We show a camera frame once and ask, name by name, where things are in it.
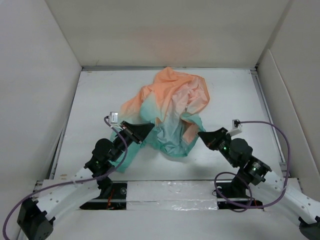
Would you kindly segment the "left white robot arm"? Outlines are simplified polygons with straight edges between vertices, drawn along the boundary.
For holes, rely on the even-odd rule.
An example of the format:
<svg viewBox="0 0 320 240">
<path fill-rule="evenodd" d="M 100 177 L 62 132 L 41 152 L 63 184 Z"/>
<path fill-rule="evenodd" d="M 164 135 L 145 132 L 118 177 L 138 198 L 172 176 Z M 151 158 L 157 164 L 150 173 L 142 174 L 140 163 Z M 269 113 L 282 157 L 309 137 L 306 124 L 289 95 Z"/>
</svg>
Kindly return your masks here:
<svg viewBox="0 0 320 240">
<path fill-rule="evenodd" d="M 28 197 L 21 203 L 17 223 L 29 240 L 45 240 L 54 230 L 54 225 L 63 215 L 95 198 L 107 198 L 113 182 L 109 174 L 118 158 L 125 159 L 132 143 L 141 144 L 154 128 L 153 123 L 120 123 L 116 138 L 98 140 L 91 159 L 69 182 L 47 187 L 49 193 L 37 200 Z"/>
</svg>

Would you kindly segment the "orange and teal jacket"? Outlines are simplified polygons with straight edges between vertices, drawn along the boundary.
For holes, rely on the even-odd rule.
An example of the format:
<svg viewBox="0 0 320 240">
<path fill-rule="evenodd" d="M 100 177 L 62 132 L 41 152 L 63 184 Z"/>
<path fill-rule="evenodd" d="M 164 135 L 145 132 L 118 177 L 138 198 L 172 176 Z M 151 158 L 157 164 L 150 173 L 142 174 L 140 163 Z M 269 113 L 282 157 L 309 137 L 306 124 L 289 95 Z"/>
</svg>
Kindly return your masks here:
<svg viewBox="0 0 320 240">
<path fill-rule="evenodd" d="M 154 128 L 141 144 L 128 146 L 128 153 L 114 163 L 117 171 L 124 173 L 146 145 L 170 158 L 187 157 L 198 140 L 198 132 L 205 131 L 199 113 L 209 102 L 203 77 L 171 67 L 158 72 L 153 83 L 143 86 L 118 112 L 119 122 L 152 123 Z"/>
</svg>

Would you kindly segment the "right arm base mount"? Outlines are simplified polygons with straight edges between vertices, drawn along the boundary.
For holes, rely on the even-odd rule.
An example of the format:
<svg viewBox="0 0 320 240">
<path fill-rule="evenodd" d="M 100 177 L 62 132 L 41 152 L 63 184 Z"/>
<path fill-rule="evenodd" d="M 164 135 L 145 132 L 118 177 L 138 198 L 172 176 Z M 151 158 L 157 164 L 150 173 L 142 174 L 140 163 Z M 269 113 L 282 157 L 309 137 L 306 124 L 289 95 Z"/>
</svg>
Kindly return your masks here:
<svg viewBox="0 0 320 240">
<path fill-rule="evenodd" d="M 220 192 L 231 201 L 242 205 L 247 205 L 250 202 L 250 193 L 240 180 L 236 180 L 234 184 L 233 179 L 218 179 L 216 185 L 216 189 L 219 189 Z M 216 189 L 212 191 L 212 195 L 216 197 L 217 208 L 219 210 L 231 210 L 240 213 L 245 211 L 244 208 L 227 202 L 216 192 Z"/>
</svg>

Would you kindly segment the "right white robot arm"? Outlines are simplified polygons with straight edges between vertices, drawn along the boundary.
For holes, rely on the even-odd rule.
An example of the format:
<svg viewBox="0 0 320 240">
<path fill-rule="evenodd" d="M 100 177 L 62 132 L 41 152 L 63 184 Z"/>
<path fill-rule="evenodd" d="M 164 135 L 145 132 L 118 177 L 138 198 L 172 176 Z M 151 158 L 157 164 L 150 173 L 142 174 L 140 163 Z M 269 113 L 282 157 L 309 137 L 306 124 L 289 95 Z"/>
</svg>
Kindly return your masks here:
<svg viewBox="0 0 320 240">
<path fill-rule="evenodd" d="M 231 182 L 216 188 L 216 196 L 231 203 L 231 198 L 247 194 L 249 202 L 236 202 L 235 206 L 248 209 L 253 200 L 260 201 L 261 208 L 275 207 L 290 219 L 307 239 L 320 238 L 320 203 L 289 185 L 288 180 L 253 156 L 252 147 L 243 138 L 233 138 L 223 127 L 211 132 L 200 131 L 198 136 L 210 150 L 220 152 L 238 169 Z"/>
</svg>

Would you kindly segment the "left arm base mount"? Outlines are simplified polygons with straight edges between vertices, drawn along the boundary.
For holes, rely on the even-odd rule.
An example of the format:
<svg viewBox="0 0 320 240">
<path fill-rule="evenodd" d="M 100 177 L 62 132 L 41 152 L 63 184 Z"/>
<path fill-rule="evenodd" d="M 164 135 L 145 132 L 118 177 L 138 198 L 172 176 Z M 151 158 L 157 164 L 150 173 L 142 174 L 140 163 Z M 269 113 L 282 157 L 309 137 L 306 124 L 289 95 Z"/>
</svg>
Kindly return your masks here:
<svg viewBox="0 0 320 240">
<path fill-rule="evenodd" d="M 81 210 L 126 210 L 127 209 L 127 181 L 116 181 L 112 187 L 79 208 Z"/>
</svg>

